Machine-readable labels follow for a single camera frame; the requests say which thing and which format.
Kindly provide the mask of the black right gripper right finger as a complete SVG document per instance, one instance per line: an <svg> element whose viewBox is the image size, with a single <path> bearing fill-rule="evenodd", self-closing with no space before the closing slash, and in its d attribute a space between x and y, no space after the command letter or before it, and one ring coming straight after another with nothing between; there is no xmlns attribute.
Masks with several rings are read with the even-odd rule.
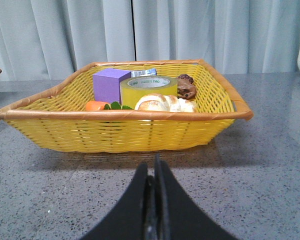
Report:
<svg viewBox="0 0 300 240"><path fill-rule="evenodd" d="M155 156L154 179L160 240L235 239L194 203L159 155Z"/></svg>

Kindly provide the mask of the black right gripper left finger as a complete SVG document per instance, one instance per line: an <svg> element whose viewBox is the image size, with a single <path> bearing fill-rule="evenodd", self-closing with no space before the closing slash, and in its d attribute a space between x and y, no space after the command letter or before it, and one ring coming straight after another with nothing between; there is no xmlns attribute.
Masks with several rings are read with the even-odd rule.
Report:
<svg viewBox="0 0 300 240"><path fill-rule="evenodd" d="M148 166L140 164L117 204L83 240L142 240Z"/></svg>

